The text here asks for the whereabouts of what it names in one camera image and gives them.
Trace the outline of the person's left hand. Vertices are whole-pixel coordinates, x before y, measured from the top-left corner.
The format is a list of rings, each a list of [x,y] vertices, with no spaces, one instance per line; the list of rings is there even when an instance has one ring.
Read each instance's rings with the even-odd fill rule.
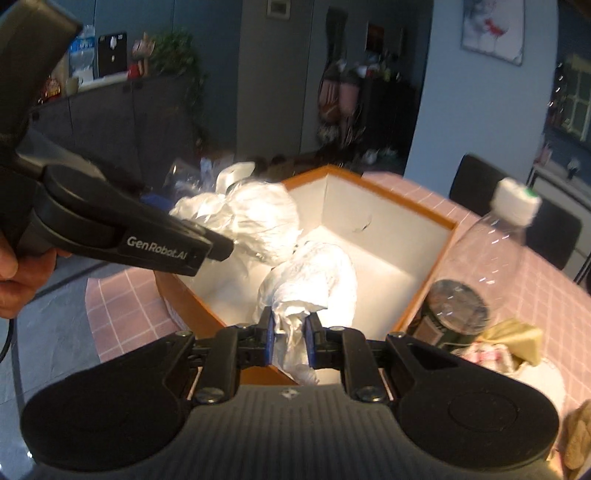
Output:
[[[40,256],[18,258],[4,236],[0,251],[0,315],[15,318],[37,291],[46,284],[58,257],[70,257],[61,249],[52,248]]]

